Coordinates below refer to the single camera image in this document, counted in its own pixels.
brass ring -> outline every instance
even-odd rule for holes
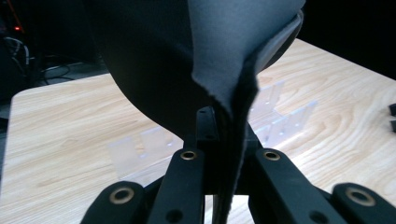
[[[180,154],[181,159],[185,160],[185,161],[192,161],[195,158],[197,158],[197,154],[193,151],[185,151],[183,153]]]
[[[355,188],[347,188],[346,196],[352,200],[354,203],[358,203],[363,206],[374,206],[375,199],[368,194],[366,191]]]
[[[269,160],[269,161],[279,161],[280,155],[277,154],[276,152],[265,151],[264,152],[264,158]]]
[[[134,197],[134,190],[131,188],[123,187],[123,188],[115,189],[110,194],[110,201],[114,204],[123,204],[131,201],[133,197]]]

wooden table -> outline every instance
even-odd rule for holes
[[[286,81],[277,105],[282,113],[318,101],[302,134],[277,148],[314,185],[331,191],[354,182],[396,205],[396,133],[388,110],[396,103],[396,81],[301,40],[258,80]],[[153,155],[141,143],[141,133],[157,126],[110,75],[19,93],[10,115],[0,223],[79,223],[99,192],[119,180],[114,147],[134,143],[130,177],[148,182],[162,174],[173,149]],[[249,223],[246,198],[234,201],[230,223]]]

